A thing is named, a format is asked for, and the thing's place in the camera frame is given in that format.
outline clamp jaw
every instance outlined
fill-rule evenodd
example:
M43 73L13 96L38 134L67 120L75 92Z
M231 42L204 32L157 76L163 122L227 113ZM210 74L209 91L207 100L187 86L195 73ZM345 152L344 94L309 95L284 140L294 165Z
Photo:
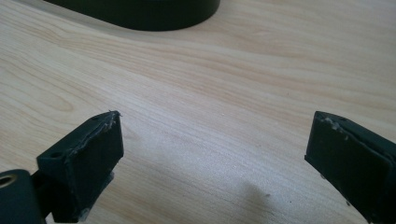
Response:
M120 113L88 119L36 158L33 175L0 174L0 223L42 224L49 213L55 222L85 220L122 156Z

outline light wood grain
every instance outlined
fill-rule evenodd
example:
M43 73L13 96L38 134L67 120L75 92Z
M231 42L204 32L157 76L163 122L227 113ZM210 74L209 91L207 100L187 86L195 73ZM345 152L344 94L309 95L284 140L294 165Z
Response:
M123 115L86 223L366 223L304 152L316 110L396 141L395 1L223 0L149 33L2 0L0 41L0 171Z

